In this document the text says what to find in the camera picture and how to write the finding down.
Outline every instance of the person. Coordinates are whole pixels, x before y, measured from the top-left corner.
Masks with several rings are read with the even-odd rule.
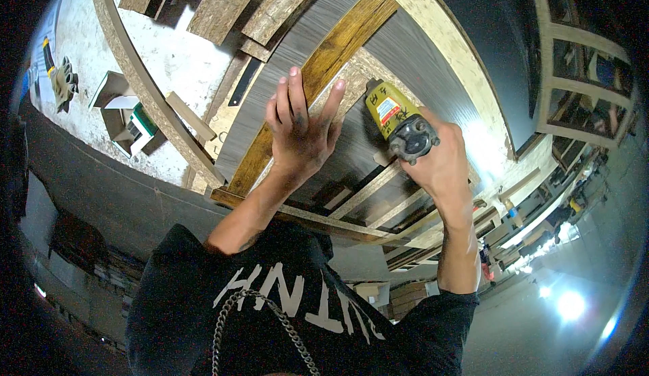
[[[480,259],[457,125],[421,109],[441,143],[414,166],[402,162],[433,198],[444,241],[440,295],[422,300],[396,325],[329,267],[328,235],[272,219],[334,152],[342,126],[334,116],[344,94],[345,81],[337,80],[320,116],[311,116],[300,70],[280,79],[266,105],[274,158],[267,177],[204,243],[176,224],[147,263],[126,324],[134,375],[461,373]],[[219,315],[229,307],[219,331]]]

